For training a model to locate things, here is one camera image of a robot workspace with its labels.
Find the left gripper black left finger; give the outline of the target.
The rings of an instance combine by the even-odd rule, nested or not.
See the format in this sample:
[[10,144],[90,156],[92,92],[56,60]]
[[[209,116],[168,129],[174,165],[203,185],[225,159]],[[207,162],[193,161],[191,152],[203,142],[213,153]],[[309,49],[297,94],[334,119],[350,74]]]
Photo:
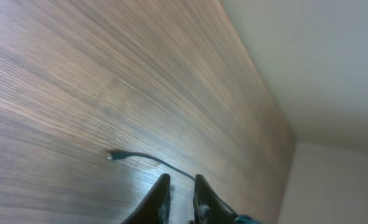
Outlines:
[[168,224],[170,205],[170,176],[162,174],[122,224]]

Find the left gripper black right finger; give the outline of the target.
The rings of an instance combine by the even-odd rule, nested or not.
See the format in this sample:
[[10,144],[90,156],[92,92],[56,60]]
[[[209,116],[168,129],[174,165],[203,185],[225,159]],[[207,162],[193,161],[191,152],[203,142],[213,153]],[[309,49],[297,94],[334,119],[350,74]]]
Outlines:
[[195,224],[234,224],[228,212],[203,175],[195,176],[193,196]]

